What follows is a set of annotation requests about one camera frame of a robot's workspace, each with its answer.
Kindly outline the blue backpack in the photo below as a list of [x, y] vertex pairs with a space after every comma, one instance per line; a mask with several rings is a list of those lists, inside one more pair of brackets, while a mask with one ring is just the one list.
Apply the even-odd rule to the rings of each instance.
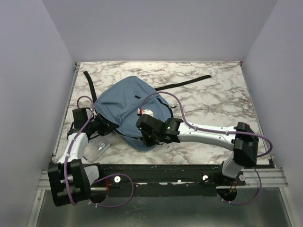
[[172, 109], [168, 102], [160, 94], [154, 94], [155, 92], [211, 78], [210, 75], [205, 75], [185, 82], [153, 88], [138, 77], [129, 76], [115, 83], [97, 97], [89, 73], [85, 71], [83, 74], [89, 84], [94, 109], [103, 122], [103, 125], [99, 127], [99, 134], [105, 136], [111, 132], [115, 132], [132, 148], [143, 152], [153, 149], [157, 144], [146, 147], [143, 143], [141, 132], [135, 126], [139, 118], [137, 110], [142, 100], [149, 94], [152, 94], [144, 102], [144, 109], [151, 110], [155, 114], [155, 118], [165, 121], [173, 117]]

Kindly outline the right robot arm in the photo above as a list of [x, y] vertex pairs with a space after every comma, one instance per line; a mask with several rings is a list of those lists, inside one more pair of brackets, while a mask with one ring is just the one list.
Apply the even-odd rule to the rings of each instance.
[[162, 122], [143, 114], [139, 117], [136, 127], [141, 131], [143, 143], [147, 147], [159, 143], [196, 142], [232, 151], [232, 154], [223, 161], [221, 171], [218, 173], [218, 181], [223, 185], [233, 182], [243, 168], [253, 168], [257, 164], [259, 139], [244, 122], [239, 122], [234, 127], [213, 127], [187, 124], [177, 118], [168, 118]]

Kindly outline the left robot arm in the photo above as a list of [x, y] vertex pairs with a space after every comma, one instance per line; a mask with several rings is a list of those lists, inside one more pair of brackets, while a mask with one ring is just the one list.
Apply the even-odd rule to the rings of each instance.
[[87, 108], [72, 111], [73, 123], [67, 134], [68, 145], [59, 160], [51, 162], [47, 169], [51, 193], [55, 206], [76, 205], [90, 198], [90, 186], [101, 186], [105, 175], [93, 164], [84, 167], [82, 157], [91, 136], [97, 133], [105, 136], [119, 125], [110, 122], [100, 114], [87, 113]]

